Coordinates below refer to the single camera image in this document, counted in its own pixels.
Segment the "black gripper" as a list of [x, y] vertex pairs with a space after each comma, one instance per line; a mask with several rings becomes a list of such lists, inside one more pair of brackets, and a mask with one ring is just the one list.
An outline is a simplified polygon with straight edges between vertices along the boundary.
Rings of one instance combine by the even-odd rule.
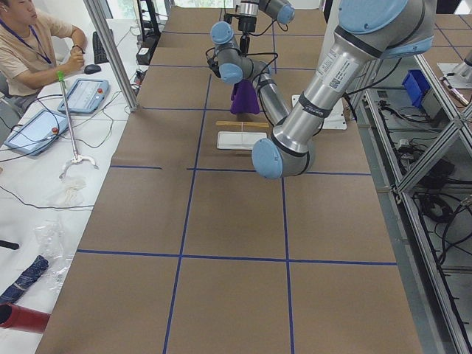
[[238, 29], [242, 32], [239, 42], [241, 55], [247, 55], [251, 41], [250, 32], [255, 32], [256, 29], [256, 17], [251, 15], [239, 15]]

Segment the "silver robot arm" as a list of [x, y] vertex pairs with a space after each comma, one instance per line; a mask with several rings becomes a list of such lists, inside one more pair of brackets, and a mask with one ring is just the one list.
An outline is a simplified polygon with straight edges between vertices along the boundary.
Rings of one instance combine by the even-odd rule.
[[286, 0], [244, 0], [236, 10], [238, 29], [242, 32], [240, 51], [247, 55], [249, 52], [250, 35], [256, 31], [257, 15], [262, 11], [273, 21], [289, 24], [295, 16], [295, 9]]
[[273, 126], [251, 152], [255, 170], [265, 178], [297, 176], [311, 167], [312, 138], [365, 63], [422, 54], [432, 45], [435, 1], [341, 1], [337, 10], [333, 45], [293, 108], [281, 97], [269, 65], [241, 53], [231, 25], [212, 26], [220, 78], [228, 84], [251, 81]]

